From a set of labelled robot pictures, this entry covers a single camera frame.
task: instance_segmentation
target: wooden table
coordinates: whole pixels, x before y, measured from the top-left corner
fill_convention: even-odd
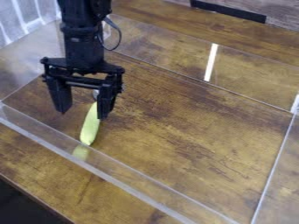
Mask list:
[[[151,1],[151,6],[137,0],[116,2],[114,13],[296,65],[293,32],[157,0]],[[175,73],[117,53],[106,57],[125,67],[129,85],[93,147],[232,220],[249,223],[291,115],[249,99],[240,100],[215,87],[183,82],[173,78]],[[74,106],[61,117],[53,112],[44,85],[34,80],[4,103],[78,138],[92,100],[84,90],[76,90],[74,96]],[[0,165],[5,179],[70,220],[176,222],[4,126],[1,133]],[[181,176],[185,181],[177,182]]]

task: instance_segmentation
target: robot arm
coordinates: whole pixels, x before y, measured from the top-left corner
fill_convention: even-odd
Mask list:
[[[64,35],[65,58],[42,58],[42,79],[48,85],[54,108],[65,113],[72,105],[70,88],[98,91],[97,118],[112,111],[117,94],[122,92],[124,68],[104,60],[102,25],[110,13],[110,0],[58,0],[60,31]],[[104,80],[73,74],[106,74]]]

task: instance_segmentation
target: clear acrylic tray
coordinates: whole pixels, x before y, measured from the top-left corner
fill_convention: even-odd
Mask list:
[[[90,91],[73,88],[61,115],[38,78],[38,59],[62,55],[57,23],[0,50],[1,123],[181,223],[295,221],[297,68],[110,18],[124,39],[106,61],[125,68],[125,92],[96,142],[78,142]]]

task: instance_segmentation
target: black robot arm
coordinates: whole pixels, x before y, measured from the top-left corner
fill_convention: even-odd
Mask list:
[[[110,0],[58,0],[60,31],[64,34],[65,58],[42,58],[42,79],[48,85],[54,108],[65,113],[72,105],[70,88],[89,88],[97,94],[97,118],[112,111],[122,92],[124,68],[104,60],[102,21],[110,13]],[[106,74],[104,80],[73,74]]]

